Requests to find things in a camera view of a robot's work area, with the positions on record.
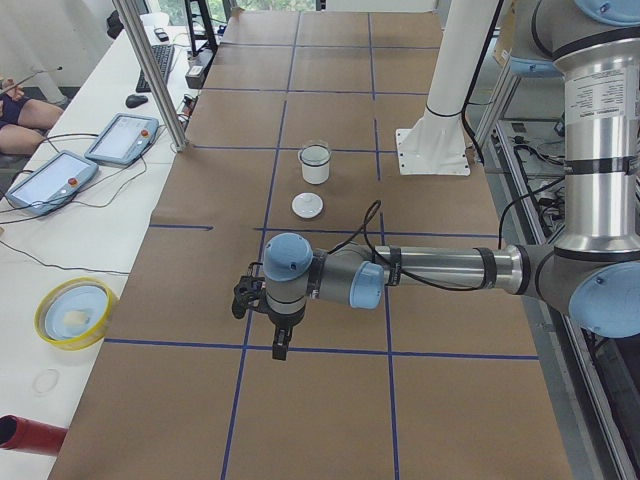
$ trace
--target white mounting plate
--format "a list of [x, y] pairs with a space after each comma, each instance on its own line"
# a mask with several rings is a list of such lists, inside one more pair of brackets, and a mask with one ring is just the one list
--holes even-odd
[[464, 175], [471, 173], [469, 162], [465, 155], [466, 144], [462, 131], [454, 136], [454, 145], [447, 150], [460, 152], [459, 154], [439, 155], [437, 151], [429, 152], [408, 151], [402, 143], [412, 131], [410, 128], [396, 130], [396, 148], [398, 150], [398, 165], [401, 175]]

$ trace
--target black keyboard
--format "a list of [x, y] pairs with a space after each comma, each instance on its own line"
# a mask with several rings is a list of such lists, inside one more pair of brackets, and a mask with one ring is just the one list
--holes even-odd
[[[162, 78], [164, 78], [164, 82], [167, 83], [167, 80], [169, 80], [169, 74], [171, 73], [173, 45], [151, 45], [151, 51], [153, 52], [153, 56], [156, 58], [156, 62], [158, 62]], [[151, 87], [149, 87], [149, 82], [144, 78], [144, 72], [140, 70], [140, 77], [138, 78], [138, 84], [136, 85], [136, 92], [144, 93], [150, 91]]]

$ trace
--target white desk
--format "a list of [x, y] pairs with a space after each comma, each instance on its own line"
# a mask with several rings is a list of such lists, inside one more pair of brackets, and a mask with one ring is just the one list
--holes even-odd
[[[167, 27], [171, 41], [180, 27]], [[186, 44], [180, 36], [177, 44]], [[168, 87], [173, 103], [180, 105], [185, 93], [192, 96], [184, 79], [188, 69], [187, 51], [176, 48], [175, 66]], [[132, 112], [162, 118], [152, 95], [150, 101], [129, 110], [124, 101], [135, 93], [140, 67], [129, 40], [123, 32], [98, 64], [72, 103], [65, 110], [50, 135], [64, 133], [100, 133], [119, 112]], [[59, 149], [83, 154], [93, 139], [57, 141]], [[54, 154], [48, 144], [42, 145], [26, 168], [35, 169]], [[130, 271], [153, 210], [174, 159], [171, 137], [164, 131], [145, 154], [147, 171], [123, 189], [107, 208], [88, 208], [70, 204], [42, 219], [5, 225], [2, 240], [37, 256], [46, 263], [83, 266], [101, 270]], [[109, 201], [129, 178], [141, 172], [144, 164], [136, 162], [122, 173], [80, 194], [77, 199], [90, 204]], [[95, 180], [117, 169], [100, 167]], [[10, 209], [6, 200], [0, 210]], [[25, 213], [1, 213], [0, 222], [25, 218]], [[36, 308], [42, 298], [60, 283], [81, 276], [98, 278], [120, 295], [126, 276], [91, 274], [45, 268], [0, 245], [0, 415], [12, 414], [45, 423], [69, 426], [87, 378], [100, 349], [95, 344], [77, 352], [56, 349], [41, 340], [33, 326]], [[38, 395], [33, 389], [39, 375], [57, 372], [56, 386]], [[53, 457], [0, 450], [0, 478], [37, 480], [47, 478]]]

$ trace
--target computer mouse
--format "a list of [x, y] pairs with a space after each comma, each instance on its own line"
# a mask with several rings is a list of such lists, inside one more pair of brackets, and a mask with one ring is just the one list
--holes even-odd
[[133, 95], [129, 95], [127, 97], [124, 104], [128, 108], [136, 108], [142, 105], [143, 103], [147, 103], [148, 101], [149, 101], [149, 98], [146, 95], [136, 95], [134, 93]]

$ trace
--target red cylinder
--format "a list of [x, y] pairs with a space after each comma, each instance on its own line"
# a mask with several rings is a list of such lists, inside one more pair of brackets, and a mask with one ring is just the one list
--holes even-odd
[[67, 429], [27, 418], [5, 415], [0, 418], [0, 448], [57, 456]]

